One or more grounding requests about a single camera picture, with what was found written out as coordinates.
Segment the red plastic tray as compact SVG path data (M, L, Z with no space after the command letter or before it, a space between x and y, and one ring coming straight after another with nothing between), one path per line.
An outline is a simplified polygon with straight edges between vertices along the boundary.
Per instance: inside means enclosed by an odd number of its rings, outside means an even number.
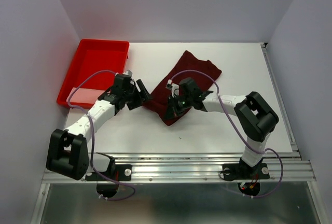
M68 107L70 94L89 76L89 79L71 98L70 103L85 109L93 106L97 97L113 85L115 75L123 73L128 58L129 42L118 40L82 39L72 58L57 103Z

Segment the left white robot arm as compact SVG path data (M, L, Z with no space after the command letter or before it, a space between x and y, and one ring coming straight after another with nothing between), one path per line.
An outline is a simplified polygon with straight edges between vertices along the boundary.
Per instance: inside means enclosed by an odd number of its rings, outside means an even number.
M50 136L46 169L79 180L93 172L88 142L95 144L95 133L125 106L133 110L152 99L143 82L120 76L104 91L94 105L64 130L55 129Z

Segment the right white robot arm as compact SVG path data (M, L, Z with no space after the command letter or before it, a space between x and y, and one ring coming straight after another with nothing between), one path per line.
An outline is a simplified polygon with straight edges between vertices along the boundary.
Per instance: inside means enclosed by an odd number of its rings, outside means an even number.
M265 153L266 141L279 123L279 117L258 92L245 96L220 96L213 91L185 93L168 97L167 109L163 116L172 120L182 116L189 108L204 112L218 112L226 115L237 134L241 134L230 118L238 118L246 134L241 136L245 150L240 158L238 171L244 177L256 174Z

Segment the dark red t shirt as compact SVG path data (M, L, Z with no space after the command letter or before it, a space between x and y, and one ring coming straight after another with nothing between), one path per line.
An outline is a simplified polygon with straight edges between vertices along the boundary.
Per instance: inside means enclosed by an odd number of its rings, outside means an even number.
M203 100L211 93L209 88L221 74L222 70L210 60L199 60L186 50L152 91L153 99L143 106L171 126L191 108L203 109Z

